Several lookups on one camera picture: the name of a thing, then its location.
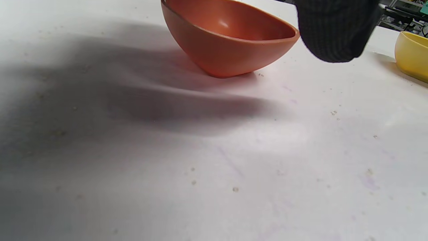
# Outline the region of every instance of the purple mark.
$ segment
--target purple mark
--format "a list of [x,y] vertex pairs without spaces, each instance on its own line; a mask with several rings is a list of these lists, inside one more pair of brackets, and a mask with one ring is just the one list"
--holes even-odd
[[268,240],[274,234],[280,232],[281,230],[286,230],[287,228],[284,225],[272,225],[266,231],[260,233],[256,238],[257,241]]
[[288,87],[287,87],[287,86],[285,86],[285,85],[283,86],[283,88],[284,88],[284,89],[286,89],[286,90],[288,90],[288,91],[290,91],[290,92],[293,92],[293,90],[292,90],[292,89],[288,88]]
[[227,161],[227,164],[229,164],[230,167],[232,167],[232,169],[241,177],[241,178],[245,178],[244,174],[241,172],[241,170],[239,170],[239,168],[235,165],[235,163],[233,163],[232,160],[230,160],[230,158],[226,155],[226,153],[223,151],[222,148],[218,147],[218,151],[220,152],[220,154],[223,156],[223,159]]
[[381,152],[382,154],[386,155],[391,161],[395,161],[395,156],[389,153],[388,151],[382,149]]
[[375,180],[370,175],[360,175],[359,176],[363,186],[370,190],[379,190],[380,187],[376,185]]

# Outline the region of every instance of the table surface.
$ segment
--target table surface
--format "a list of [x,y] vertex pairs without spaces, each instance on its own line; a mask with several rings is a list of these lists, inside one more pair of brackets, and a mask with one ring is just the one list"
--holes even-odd
[[[293,5],[245,0],[297,26]],[[206,76],[158,0],[0,3],[7,241],[425,241],[428,89],[398,32]]]

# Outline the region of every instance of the stain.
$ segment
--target stain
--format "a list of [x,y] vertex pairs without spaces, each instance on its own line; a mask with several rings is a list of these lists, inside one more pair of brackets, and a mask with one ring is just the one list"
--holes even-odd
[[67,135],[67,132],[64,130],[56,130],[53,134],[56,137],[63,137],[65,135]]
[[82,68],[82,73],[86,74],[87,72],[89,72],[90,69],[91,69],[91,66],[87,64]]
[[373,179],[373,171],[371,169],[367,169],[364,175],[359,176],[361,183],[371,190],[379,190],[380,187],[376,185],[375,180]]
[[285,86],[285,85],[283,86],[283,88],[284,88],[284,89],[286,89],[286,90],[288,90],[288,91],[290,91],[290,92],[293,92],[293,90],[292,90],[292,89],[288,88],[288,87],[287,87],[287,86]]

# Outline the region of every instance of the green object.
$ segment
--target green object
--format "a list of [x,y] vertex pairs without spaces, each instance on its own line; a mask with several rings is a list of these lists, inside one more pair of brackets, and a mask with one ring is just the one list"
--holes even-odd
[[428,14],[428,1],[426,1],[424,6],[421,8],[421,13]]

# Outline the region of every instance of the orange bowl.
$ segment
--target orange bowl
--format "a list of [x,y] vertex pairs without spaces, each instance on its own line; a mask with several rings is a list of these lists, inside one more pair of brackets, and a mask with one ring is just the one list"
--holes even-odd
[[291,24],[233,0],[161,0],[165,22],[190,59],[227,78],[263,68],[300,37]]

